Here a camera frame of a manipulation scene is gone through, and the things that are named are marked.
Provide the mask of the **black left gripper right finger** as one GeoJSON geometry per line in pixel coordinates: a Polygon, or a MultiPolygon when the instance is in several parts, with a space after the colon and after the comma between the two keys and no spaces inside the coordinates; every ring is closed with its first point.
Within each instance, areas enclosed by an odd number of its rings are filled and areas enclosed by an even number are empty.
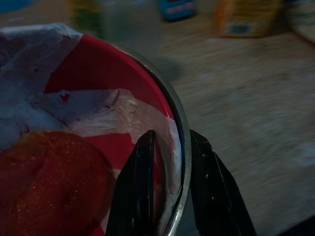
{"type": "Polygon", "coordinates": [[[201,236],[254,236],[252,220],[237,183],[209,141],[190,132],[190,191],[196,228],[201,236]]]}

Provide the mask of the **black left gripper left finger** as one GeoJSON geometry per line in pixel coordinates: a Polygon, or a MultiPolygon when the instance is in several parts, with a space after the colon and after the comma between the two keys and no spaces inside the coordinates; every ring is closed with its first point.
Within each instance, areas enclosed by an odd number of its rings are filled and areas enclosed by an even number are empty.
{"type": "Polygon", "coordinates": [[[118,175],[107,236],[150,236],[153,233],[155,140],[154,130],[143,134],[118,175]]]}

